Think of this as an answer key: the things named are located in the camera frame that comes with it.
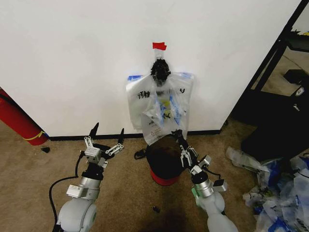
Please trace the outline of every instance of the dark brown object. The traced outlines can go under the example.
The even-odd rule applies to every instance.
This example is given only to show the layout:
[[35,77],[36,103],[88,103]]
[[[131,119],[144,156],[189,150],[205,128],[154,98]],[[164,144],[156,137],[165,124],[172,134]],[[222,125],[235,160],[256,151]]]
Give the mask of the dark brown object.
[[160,178],[171,179],[184,170],[179,144],[171,136],[165,136],[147,147],[146,157],[153,172]]

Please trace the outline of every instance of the black metal frame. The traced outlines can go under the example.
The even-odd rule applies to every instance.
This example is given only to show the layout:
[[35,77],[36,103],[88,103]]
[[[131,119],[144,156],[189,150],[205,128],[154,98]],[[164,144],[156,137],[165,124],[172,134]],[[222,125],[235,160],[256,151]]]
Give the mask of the black metal frame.
[[256,82],[257,78],[260,76],[264,68],[267,66],[265,69],[263,75],[261,76],[260,81],[258,82],[257,86],[255,87],[255,91],[261,91],[265,83],[267,82],[269,76],[271,73],[274,71],[275,67],[277,66],[280,58],[282,57],[286,47],[287,47],[287,42],[285,38],[288,37],[290,34],[292,27],[300,14],[303,12],[307,4],[309,3],[309,0],[302,0],[294,13],[292,14],[291,18],[283,28],[282,32],[280,33],[278,39],[275,41],[274,45],[264,58],[263,62],[261,63],[260,67],[257,69],[255,72],[253,78],[249,82],[248,86],[245,89],[246,91],[249,91],[253,84]]

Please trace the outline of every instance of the red tape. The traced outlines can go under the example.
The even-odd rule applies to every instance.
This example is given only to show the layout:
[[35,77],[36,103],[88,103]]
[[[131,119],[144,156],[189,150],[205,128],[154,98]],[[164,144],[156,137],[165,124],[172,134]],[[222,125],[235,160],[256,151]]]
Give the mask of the red tape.
[[165,45],[165,42],[161,42],[161,43],[153,43],[153,49],[160,49],[160,50],[163,50],[165,51],[166,50],[166,45]]

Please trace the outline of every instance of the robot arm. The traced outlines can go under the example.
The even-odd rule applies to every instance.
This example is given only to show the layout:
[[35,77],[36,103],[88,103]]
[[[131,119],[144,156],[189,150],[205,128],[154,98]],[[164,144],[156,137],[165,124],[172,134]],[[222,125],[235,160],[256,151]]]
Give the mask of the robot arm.
[[[97,128],[98,124],[93,129],[95,130],[93,136],[95,136]],[[59,212],[56,226],[58,231],[60,229],[65,232],[88,232],[90,230],[97,214],[94,202],[100,193],[100,184],[108,164],[107,160],[123,150],[123,135],[124,129],[121,131],[117,145],[112,148],[94,144],[91,136],[84,138],[87,146],[84,156],[87,159],[88,168],[82,173],[78,186],[69,185],[67,195],[72,199],[66,202]]]
[[[191,174],[191,180],[194,184],[192,193],[196,199],[196,204],[208,214],[207,225],[209,231],[238,232],[235,224],[224,213],[225,203],[222,195],[219,193],[227,190],[227,183],[224,179],[221,179],[219,174],[215,174],[207,168],[211,163],[210,156],[206,155],[198,161],[197,152],[183,138],[182,131],[177,130],[172,132],[172,134],[178,141],[182,151],[182,165]],[[204,171],[218,175],[219,179],[212,182]]]

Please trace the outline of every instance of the black marker writing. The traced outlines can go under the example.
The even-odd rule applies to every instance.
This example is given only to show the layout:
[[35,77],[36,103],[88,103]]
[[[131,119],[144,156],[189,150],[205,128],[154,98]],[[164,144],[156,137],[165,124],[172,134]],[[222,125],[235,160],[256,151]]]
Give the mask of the black marker writing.
[[141,91],[137,94],[138,98],[148,98],[150,96],[150,92],[149,91]]
[[165,119],[165,118],[170,118],[169,114],[170,114],[170,113],[168,113],[168,114],[165,114],[165,113],[164,113],[164,114],[162,115],[162,117],[163,117],[164,119]]

